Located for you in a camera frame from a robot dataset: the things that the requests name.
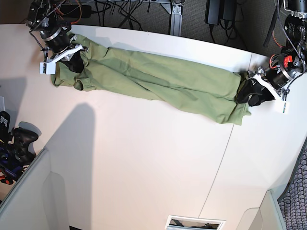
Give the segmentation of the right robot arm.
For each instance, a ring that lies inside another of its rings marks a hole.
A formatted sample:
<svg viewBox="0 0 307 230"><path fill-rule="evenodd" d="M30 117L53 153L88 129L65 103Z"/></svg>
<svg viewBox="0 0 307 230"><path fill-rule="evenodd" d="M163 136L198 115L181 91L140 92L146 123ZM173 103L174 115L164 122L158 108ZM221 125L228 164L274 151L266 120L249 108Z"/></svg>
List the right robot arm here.
<svg viewBox="0 0 307 230"><path fill-rule="evenodd" d="M77 36L70 33L71 23L60 19L57 13L64 2L35 0L30 5L26 25L44 53L44 61L39 67L41 74L55 74L58 62L75 73L81 73L84 69L81 53L88 48L76 43Z"/></svg>

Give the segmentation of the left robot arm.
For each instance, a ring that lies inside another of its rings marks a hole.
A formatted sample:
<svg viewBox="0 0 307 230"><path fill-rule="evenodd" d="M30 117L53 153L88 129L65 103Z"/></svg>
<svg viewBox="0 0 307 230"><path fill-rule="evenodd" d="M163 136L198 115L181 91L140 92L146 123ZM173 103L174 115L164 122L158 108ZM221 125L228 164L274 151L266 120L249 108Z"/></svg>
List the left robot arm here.
<svg viewBox="0 0 307 230"><path fill-rule="evenodd" d="M238 89L236 102L253 107L275 100L281 105L282 113L286 113L290 86L307 72L307 2L276 2L264 46L271 39L276 39L276 24L285 35L285 45L278 44L281 51L270 57L268 68L258 67L256 71L242 73L243 82Z"/></svg>

